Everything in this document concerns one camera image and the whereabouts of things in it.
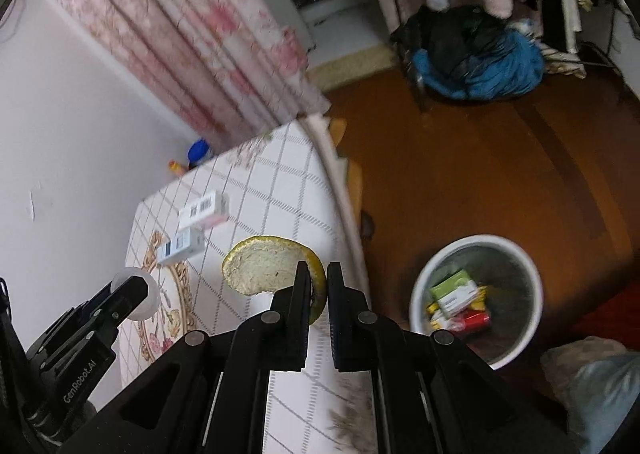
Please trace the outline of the orange small bottle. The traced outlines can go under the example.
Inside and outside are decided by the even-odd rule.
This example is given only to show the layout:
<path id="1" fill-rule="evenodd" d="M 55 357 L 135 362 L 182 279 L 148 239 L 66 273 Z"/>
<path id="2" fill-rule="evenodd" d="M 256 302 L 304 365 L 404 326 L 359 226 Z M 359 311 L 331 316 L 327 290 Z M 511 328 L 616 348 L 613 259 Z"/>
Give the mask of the orange small bottle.
<path id="1" fill-rule="evenodd" d="M 177 177 L 182 177 L 185 174 L 189 173 L 189 167 L 184 166 L 183 164 L 176 161 L 169 161 L 168 168 L 171 173 L 176 175 Z"/>

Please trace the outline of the white barcode medicine box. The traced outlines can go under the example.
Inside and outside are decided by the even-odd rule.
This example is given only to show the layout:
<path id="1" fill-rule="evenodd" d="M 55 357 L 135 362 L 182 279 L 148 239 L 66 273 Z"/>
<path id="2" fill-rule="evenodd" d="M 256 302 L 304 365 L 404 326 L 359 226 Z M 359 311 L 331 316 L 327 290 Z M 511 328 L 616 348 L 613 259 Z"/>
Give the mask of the white barcode medicine box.
<path id="1" fill-rule="evenodd" d="M 213 229 L 229 218 L 229 196 L 219 191 L 207 192 L 179 211 L 179 230 Z"/>

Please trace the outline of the white diamond pattern tablecloth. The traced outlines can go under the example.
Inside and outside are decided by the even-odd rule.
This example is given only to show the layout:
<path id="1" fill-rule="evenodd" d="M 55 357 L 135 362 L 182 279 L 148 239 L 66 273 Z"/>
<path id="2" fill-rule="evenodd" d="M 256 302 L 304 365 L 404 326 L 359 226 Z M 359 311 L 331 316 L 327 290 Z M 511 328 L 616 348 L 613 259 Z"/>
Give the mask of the white diamond pattern tablecloth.
<path id="1" fill-rule="evenodd" d="M 126 263 L 157 281 L 160 307 L 118 336 L 120 377 L 129 384 L 185 333 L 236 329 L 268 309 L 271 295 L 245 296 L 222 276 L 238 243 L 274 235 L 310 248 L 322 263 L 339 263 L 345 283 L 366 289 L 357 228 L 329 118 L 311 116 L 241 144 L 144 199 L 132 219 Z M 209 229 L 205 247 L 172 267 L 155 259 L 178 230 L 180 211 L 207 193 L 228 197 L 228 219 Z M 309 330 L 305 367 L 269 379 L 264 449 L 268 453 L 373 453 L 370 378 L 340 373 L 332 358 L 327 317 Z"/>

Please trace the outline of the blue cap bottle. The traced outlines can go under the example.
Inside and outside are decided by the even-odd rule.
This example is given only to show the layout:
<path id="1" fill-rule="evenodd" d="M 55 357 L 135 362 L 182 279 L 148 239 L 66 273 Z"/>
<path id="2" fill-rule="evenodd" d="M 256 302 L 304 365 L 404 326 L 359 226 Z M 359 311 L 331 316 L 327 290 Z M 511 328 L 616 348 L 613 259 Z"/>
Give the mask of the blue cap bottle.
<path id="1" fill-rule="evenodd" d="M 200 166 L 202 163 L 213 159 L 213 157 L 214 152 L 212 151 L 212 148 L 209 147 L 208 142 L 204 139 L 200 139 L 195 141 L 188 151 L 188 167 L 189 169 L 193 169 Z"/>

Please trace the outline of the white blue medicine box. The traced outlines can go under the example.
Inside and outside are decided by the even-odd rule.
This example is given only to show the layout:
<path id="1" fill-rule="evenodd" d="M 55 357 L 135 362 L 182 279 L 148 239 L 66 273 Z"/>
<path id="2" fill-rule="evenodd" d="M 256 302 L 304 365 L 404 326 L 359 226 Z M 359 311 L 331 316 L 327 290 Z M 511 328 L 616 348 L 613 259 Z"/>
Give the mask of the white blue medicine box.
<path id="1" fill-rule="evenodd" d="M 201 254 L 204 249 L 204 233 L 201 229 L 182 229 L 156 249 L 156 262 L 161 266 L 173 266 Z"/>

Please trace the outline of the yellow pomelo peel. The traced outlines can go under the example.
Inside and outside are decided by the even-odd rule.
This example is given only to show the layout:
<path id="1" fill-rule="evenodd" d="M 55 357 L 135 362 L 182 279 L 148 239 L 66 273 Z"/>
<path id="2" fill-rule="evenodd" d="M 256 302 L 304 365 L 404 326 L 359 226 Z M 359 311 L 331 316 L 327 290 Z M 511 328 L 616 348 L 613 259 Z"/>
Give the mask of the yellow pomelo peel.
<path id="1" fill-rule="evenodd" d="M 293 286 L 299 263 L 306 263 L 310 274 L 309 323 L 314 324 L 326 307 L 326 274 L 320 258 L 307 246 L 284 237 L 249 237 L 224 258 L 221 273 L 232 289 L 255 296 Z"/>

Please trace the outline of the red can in bin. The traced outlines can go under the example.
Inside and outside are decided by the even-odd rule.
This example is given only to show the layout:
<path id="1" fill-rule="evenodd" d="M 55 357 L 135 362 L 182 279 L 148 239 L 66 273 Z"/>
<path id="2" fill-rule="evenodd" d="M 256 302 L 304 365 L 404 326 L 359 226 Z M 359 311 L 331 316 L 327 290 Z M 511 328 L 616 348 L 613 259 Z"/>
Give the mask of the red can in bin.
<path id="1" fill-rule="evenodd" d="M 449 330 L 457 334 L 473 334 L 491 326 L 487 311 L 465 310 L 449 321 Z"/>

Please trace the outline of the green white carton box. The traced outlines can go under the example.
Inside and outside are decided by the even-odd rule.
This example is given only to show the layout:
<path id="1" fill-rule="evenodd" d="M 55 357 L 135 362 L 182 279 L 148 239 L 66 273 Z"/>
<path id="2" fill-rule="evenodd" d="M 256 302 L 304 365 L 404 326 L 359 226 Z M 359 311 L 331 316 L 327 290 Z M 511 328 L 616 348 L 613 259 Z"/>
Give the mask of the green white carton box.
<path id="1" fill-rule="evenodd" d="M 446 318 L 458 315 L 480 295 L 480 289 L 465 270 L 450 275 L 430 288 L 430 293 Z"/>

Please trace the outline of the pink floral curtain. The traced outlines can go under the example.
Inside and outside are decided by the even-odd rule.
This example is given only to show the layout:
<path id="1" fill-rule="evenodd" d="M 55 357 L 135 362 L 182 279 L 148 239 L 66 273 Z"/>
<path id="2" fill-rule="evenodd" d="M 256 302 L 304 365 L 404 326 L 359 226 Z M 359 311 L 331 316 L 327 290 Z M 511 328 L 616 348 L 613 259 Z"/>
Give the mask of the pink floral curtain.
<path id="1" fill-rule="evenodd" d="M 330 103 L 264 0 L 56 0 L 217 152 Z"/>

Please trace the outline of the white round trash bin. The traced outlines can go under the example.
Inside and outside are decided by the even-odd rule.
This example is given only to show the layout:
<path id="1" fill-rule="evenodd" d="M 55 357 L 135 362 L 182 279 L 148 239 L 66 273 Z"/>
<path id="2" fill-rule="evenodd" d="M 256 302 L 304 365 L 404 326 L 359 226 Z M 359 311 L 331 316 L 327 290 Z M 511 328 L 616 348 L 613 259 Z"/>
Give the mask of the white round trash bin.
<path id="1" fill-rule="evenodd" d="M 532 340 L 542 309 L 540 275 L 524 249 L 505 237 L 477 234 L 427 261 L 413 286 L 409 323 L 414 333 L 454 334 L 499 370 Z"/>

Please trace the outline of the beige doormat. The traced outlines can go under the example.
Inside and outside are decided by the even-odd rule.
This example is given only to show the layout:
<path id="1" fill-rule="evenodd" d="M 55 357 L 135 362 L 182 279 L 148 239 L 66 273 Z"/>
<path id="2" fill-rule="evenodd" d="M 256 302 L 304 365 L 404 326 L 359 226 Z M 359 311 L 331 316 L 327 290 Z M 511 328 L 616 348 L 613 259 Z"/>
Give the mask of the beige doormat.
<path id="1" fill-rule="evenodd" d="M 330 92 L 396 66 L 395 49 L 382 44 L 319 64 L 308 70 L 307 77 L 322 92 Z"/>

